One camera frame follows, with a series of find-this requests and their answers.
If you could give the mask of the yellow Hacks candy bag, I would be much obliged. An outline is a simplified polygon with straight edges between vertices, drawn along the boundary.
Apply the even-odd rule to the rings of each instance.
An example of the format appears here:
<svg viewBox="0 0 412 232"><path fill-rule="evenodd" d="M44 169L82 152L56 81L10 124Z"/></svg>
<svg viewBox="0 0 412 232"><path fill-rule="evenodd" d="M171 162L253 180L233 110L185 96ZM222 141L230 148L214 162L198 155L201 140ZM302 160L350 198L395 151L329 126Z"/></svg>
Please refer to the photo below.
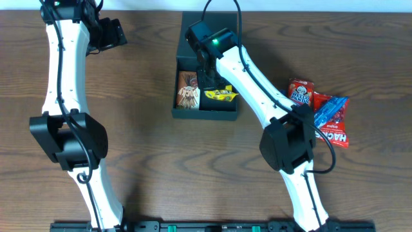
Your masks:
<svg viewBox="0 0 412 232"><path fill-rule="evenodd" d="M232 85L226 85L221 90L205 90L204 94L209 99L227 102L231 102L238 95L238 93L233 92Z"/></svg>

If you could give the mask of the brown Pocky box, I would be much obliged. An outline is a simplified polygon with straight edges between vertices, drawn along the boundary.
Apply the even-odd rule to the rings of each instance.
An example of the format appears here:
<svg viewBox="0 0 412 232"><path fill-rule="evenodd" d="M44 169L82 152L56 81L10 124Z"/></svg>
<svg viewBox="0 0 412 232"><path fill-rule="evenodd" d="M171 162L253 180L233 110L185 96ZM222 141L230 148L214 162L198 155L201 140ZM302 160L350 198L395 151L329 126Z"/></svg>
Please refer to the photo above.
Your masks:
<svg viewBox="0 0 412 232"><path fill-rule="evenodd" d="M176 108L199 110L200 89L196 72L180 71L176 90Z"/></svg>

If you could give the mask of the black box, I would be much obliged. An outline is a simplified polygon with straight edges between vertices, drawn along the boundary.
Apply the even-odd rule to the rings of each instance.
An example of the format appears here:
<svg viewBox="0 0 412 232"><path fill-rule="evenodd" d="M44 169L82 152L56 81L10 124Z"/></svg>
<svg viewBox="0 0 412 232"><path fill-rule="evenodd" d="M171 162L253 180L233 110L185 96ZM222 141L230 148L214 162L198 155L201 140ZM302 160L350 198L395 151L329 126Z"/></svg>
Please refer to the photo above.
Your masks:
<svg viewBox="0 0 412 232"><path fill-rule="evenodd" d="M238 100L237 97L231 102L217 101L207 98L204 94L203 77L201 76L200 64L197 60L195 52L185 40L185 33L190 25L201 19L202 12L183 12L180 28L180 37L178 41L178 49L176 52L176 78L174 87L174 102L171 109L173 118L175 119L206 119L214 121L235 121L238 116ZM237 32L238 17L236 13L207 13L205 23L213 33L221 29L228 28L233 32ZM178 95L181 87L178 87L179 74L181 72L196 72L198 82L200 83L200 109L182 109L178 108Z"/></svg>

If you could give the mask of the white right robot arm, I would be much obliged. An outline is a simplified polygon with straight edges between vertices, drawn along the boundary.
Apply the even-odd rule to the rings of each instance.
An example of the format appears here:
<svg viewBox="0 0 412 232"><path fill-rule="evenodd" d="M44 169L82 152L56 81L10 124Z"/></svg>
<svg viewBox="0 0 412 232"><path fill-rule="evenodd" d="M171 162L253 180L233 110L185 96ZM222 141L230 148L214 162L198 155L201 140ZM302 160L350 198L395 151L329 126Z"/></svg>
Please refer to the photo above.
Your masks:
<svg viewBox="0 0 412 232"><path fill-rule="evenodd" d="M290 195L295 223L303 231L324 231L323 208L314 175L314 113L283 95L251 61L241 39L228 28L213 33L204 21L185 38L199 62L237 89L263 128L260 152L280 172Z"/></svg>

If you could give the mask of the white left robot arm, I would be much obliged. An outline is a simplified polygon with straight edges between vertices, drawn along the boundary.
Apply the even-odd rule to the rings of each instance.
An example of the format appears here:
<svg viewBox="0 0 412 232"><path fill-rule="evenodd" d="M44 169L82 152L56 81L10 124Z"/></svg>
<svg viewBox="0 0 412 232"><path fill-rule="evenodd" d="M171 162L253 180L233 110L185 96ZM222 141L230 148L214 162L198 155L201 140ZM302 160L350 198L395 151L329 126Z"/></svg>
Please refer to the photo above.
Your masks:
<svg viewBox="0 0 412 232"><path fill-rule="evenodd" d="M99 17L103 2L41 1L50 49L48 89L30 133L75 181L89 222L54 222L50 231L127 231L124 208L106 169L108 135L86 100L86 57L127 43L118 19Z"/></svg>

